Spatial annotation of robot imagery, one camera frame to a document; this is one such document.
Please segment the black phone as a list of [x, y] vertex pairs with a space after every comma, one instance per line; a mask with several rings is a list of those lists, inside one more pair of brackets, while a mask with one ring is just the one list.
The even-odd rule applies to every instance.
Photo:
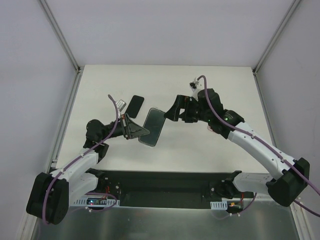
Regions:
[[139, 95], [133, 95], [128, 107], [126, 108], [125, 113], [128, 114], [128, 116], [131, 119], [135, 119], [145, 101], [145, 98]]
[[165, 112], [157, 108], [150, 108], [143, 127], [149, 130], [149, 134], [140, 136], [138, 141], [149, 147], [155, 147], [161, 135], [166, 118]]

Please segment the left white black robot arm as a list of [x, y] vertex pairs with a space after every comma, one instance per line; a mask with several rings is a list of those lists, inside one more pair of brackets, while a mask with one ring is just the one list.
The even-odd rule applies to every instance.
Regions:
[[101, 173], [93, 169], [106, 156], [109, 145], [105, 141], [119, 136], [131, 140], [149, 133], [126, 113], [107, 125], [97, 119], [90, 120], [79, 155], [50, 173], [41, 172], [36, 176], [26, 212], [47, 224], [59, 224], [74, 201], [90, 191], [96, 195], [105, 191]]

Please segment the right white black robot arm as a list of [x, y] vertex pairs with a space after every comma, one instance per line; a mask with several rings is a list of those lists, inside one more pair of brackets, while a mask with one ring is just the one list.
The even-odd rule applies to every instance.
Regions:
[[267, 173], [234, 171], [214, 186], [215, 193], [222, 198], [232, 199], [242, 192], [261, 193], [288, 207], [308, 185], [310, 163], [265, 143], [243, 117], [223, 107], [212, 88], [196, 91], [193, 96], [177, 95], [164, 117], [173, 122], [207, 123], [214, 133], [244, 149], [267, 170]]

